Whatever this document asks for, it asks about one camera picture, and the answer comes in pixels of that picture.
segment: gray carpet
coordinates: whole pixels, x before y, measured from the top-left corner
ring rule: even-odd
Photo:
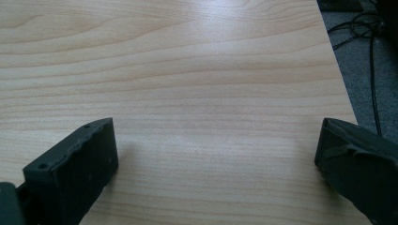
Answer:
[[[375,10],[362,1],[365,10]],[[327,29],[359,13],[322,12]],[[349,29],[329,35],[332,45],[350,38]],[[358,124],[376,133],[369,68],[369,39],[355,39],[334,51]],[[375,39],[375,90],[383,137],[398,143],[398,48],[385,37]]]

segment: wood grain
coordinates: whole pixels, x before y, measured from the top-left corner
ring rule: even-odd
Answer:
[[[314,166],[355,118],[313,0],[0,0],[0,180],[110,116],[82,224],[369,224]]]

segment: table surface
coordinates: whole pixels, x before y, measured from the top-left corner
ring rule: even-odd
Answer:
[[[81,224],[369,224],[314,166],[355,122],[316,1],[0,0],[0,180],[113,117]]]

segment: floor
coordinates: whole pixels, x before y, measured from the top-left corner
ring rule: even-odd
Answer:
[[[365,11],[375,10],[361,1]],[[327,29],[351,21],[359,13],[322,12]],[[350,38],[350,30],[329,35],[332,45]],[[370,85],[369,39],[355,39],[334,51],[358,124],[376,133]],[[398,143],[398,47],[375,38],[375,90],[383,137]]]

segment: screw hole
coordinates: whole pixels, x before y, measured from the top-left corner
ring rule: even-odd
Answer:
[[[48,166],[49,166],[49,165],[47,165],[46,163],[40,163],[40,164],[38,165],[38,168],[39,168],[40,170],[43,170],[43,169],[46,169]]]

